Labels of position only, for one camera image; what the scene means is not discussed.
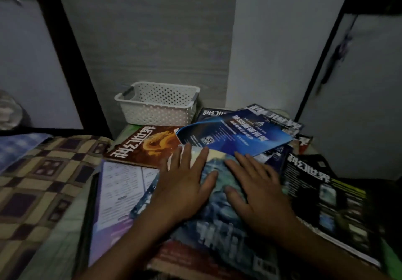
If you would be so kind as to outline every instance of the person's right hand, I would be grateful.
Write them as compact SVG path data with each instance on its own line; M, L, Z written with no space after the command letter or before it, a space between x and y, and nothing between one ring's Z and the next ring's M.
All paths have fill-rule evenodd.
M228 202L256 233L270 237L280 245L285 243L298 220L287 196L282 193L278 173L248 154L244 156L236 152L234 156L240 165L232 160L225 163L239 180L248 203L234 188L226 186Z

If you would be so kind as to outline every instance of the blue checkered fabric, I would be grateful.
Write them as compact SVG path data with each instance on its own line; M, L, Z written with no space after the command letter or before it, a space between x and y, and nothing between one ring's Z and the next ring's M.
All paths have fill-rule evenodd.
M41 133L0 137L0 174L49 137Z

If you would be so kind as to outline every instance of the person's left hand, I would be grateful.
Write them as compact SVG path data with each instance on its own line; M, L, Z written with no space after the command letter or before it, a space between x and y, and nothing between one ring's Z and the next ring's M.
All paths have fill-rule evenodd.
M212 171L200 185L201 172L209 152L207 147L201 150L191 168L191 145L187 143L184 146L180 161L181 150L179 146L174 151L170 170L168 170L167 160L161 162L159 181L151 203L146 208L146 210L163 210L163 214L170 217L174 225L197 213L208 200L218 177L218 172Z

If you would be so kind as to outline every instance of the forearm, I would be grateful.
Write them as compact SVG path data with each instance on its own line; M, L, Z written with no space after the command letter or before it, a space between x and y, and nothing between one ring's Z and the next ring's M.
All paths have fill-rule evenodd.
M300 222L295 222L293 234L282 246L306 263L332 279L389 279L376 269L342 252L339 247L325 241Z
M144 255L174 223L161 210L146 209L128 232L76 280L128 279L144 262Z

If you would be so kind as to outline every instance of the barcode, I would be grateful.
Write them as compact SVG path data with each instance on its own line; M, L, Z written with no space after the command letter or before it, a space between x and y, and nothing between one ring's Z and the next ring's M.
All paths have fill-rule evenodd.
M202 142L204 145L209 145L209 144L215 142L215 140L214 140L211 136L207 136L207 137L201 138L200 140L201 140L201 142Z
M277 274L277 268L272 263L264 261L263 259L254 256L253 269L266 276L272 276Z

